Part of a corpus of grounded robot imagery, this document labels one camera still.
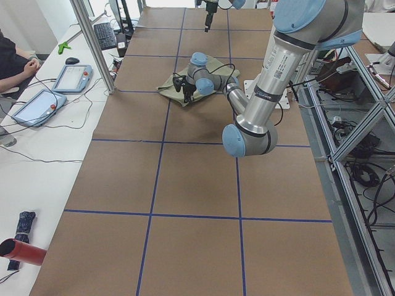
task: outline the black shirt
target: black shirt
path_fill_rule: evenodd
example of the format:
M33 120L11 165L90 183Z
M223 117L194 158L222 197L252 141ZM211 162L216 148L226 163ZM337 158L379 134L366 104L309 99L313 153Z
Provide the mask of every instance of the black shirt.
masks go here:
M15 43L0 34L0 79L22 73L28 61L17 55Z

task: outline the computer mouse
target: computer mouse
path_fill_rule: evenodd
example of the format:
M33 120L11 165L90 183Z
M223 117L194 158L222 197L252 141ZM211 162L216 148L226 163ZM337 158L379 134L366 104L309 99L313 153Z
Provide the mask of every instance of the computer mouse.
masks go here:
M80 60L78 60L77 58L75 58L75 57L68 57L67 59L66 59L66 61L65 61L65 64L66 65L74 65L74 64L77 64L77 63L79 63L80 62Z

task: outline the robotic arm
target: robotic arm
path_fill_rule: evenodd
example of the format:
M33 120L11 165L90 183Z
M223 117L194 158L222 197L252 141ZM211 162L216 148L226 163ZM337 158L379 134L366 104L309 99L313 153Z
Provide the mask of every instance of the robotic arm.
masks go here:
M205 23L206 27L204 31L207 33L211 28L212 18L214 14L218 11L219 0L195 0L195 5L200 6L202 5L203 1L206 2L207 17ZM246 0L229 0L229 2L234 8L240 9L244 5L244 3L246 3Z
M279 1L274 19L275 45L250 99L235 78L209 73L199 53L191 59L185 83L180 83L178 89L183 87L185 93L185 87L192 86L201 94L223 91L238 114L235 123L223 130L225 150L234 157L268 153L277 144L277 132L269 118L302 56L314 49L340 48L358 42L364 3L364 0Z

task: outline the tablet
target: tablet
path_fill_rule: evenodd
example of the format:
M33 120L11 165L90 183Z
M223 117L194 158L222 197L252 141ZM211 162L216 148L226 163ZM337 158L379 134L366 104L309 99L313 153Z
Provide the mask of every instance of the tablet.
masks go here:
M80 93L88 85L91 76L90 65L64 65L52 90L61 94Z
M63 94L42 89L11 117L20 125L40 126L55 115L66 100Z

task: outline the green clamp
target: green clamp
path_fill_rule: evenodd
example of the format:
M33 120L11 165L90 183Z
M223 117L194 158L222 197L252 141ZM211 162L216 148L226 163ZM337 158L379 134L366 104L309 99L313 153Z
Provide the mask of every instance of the green clamp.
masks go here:
M63 53L63 50L64 50L65 48L71 49L71 47L67 44L67 41L66 41L66 42L63 42L63 43L61 43L61 44L59 44L59 49L58 49L57 53L58 53L58 54L62 54L62 53Z

